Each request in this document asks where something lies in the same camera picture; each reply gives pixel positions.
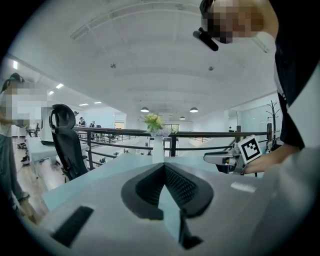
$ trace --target coat rack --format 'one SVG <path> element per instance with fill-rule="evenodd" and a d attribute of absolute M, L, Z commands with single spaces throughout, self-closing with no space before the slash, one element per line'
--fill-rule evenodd
<path fill-rule="evenodd" d="M 277 105 L 277 102 L 274 104 L 271 100 L 271 104 L 267 104 L 268 106 L 270 106 L 270 108 L 272 109 L 272 113 L 269 112 L 269 111 L 266 111 L 268 112 L 269 114 L 271 114 L 271 116 L 269 116 L 268 118 L 272 118 L 273 119 L 273 142 L 276 141 L 276 133 L 277 132 L 280 132 L 279 130 L 276 130 L 276 118 L 278 118 L 279 116 L 276 114 L 279 112 L 280 108 L 275 112 L 275 105 Z"/>

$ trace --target white desk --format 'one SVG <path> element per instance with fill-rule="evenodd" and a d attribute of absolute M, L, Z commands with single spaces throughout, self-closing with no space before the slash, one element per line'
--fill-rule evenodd
<path fill-rule="evenodd" d="M 33 167 L 35 176 L 38 178 L 41 172 L 37 170 L 35 163 L 45 158 L 51 158 L 55 161 L 58 153 L 54 145 L 43 145 L 39 137 L 27 137 L 26 146 L 29 151 L 30 165 Z M 84 152 L 84 155 L 86 155 L 85 153 L 88 148 L 87 144 L 81 144 L 81 150 L 82 153 Z"/>
<path fill-rule="evenodd" d="M 218 172 L 215 164 L 205 162 L 203 158 L 199 156 L 165 157 L 164 161 L 167 163 L 177 163 L 193 168 L 199 168 L 208 172 Z M 52 211 L 94 181 L 151 164 L 152 156 L 122 154 L 88 173 L 44 193 L 42 197 L 49 211 Z"/>

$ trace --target flower vase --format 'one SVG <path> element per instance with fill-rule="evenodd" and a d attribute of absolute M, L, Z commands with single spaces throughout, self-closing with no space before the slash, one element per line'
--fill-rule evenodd
<path fill-rule="evenodd" d="M 163 144 L 163 136 L 154 136 L 153 150 L 152 150 L 152 163 L 163 163 L 165 161 L 165 151 Z"/>

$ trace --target floor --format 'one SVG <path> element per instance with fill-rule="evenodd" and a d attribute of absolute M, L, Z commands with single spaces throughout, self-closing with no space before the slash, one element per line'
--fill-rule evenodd
<path fill-rule="evenodd" d="M 20 206 L 25 212 L 25 219 L 39 224 L 49 211 L 42 194 L 64 184 L 65 177 L 57 164 L 51 165 L 49 159 L 46 159 L 41 164 L 36 163 L 40 165 L 37 169 L 41 171 L 40 176 L 42 177 L 36 178 L 33 168 L 21 163 L 21 159 L 26 155 L 26 150 L 19 149 L 17 144 L 24 142 L 24 139 L 23 137 L 12 138 L 17 179 L 22 189 L 29 193 L 27 198 L 20 201 Z"/>

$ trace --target white ceiling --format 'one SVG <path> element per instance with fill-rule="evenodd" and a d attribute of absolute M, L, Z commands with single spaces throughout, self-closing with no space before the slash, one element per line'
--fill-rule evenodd
<path fill-rule="evenodd" d="M 73 110 L 87 110 L 90 108 L 103 108 L 105 104 L 94 104 L 97 100 L 94 100 L 82 93 L 75 91 L 67 86 L 63 86 L 59 89 L 56 88 L 59 81 L 54 80 L 54 78 L 49 75 L 43 74 L 40 70 L 35 70 L 35 68 L 30 67 L 28 64 L 23 64 L 18 62 L 17 69 L 13 67 L 13 59 L 4 58 L 1 65 L 1 77 L 3 80 L 9 78 L 13 73 L 18 73 L 24 78 L 28 84 L 25 87 L 30 88 L 30 94 L 36 93 L 41 97 L 41 99 L 46 98 L 49 105 L 52 104 L 66 104 Z M 79 106 L 79 104 L 87 103 L 86 106 Z"/>
<path fill-rule="evenodd" d="M 274 92 L 270 36 L 258 35 L 268 53 L 251 39 L 218 43 L 213 52 L 193 37 L 201 24 L 199 4 L 50 1 L 9 52 L 70 89 L 132 115 L 148 107 L 171 120 L 192 120 Z M 189 113 L 191 107 L 199 112 Z"/>

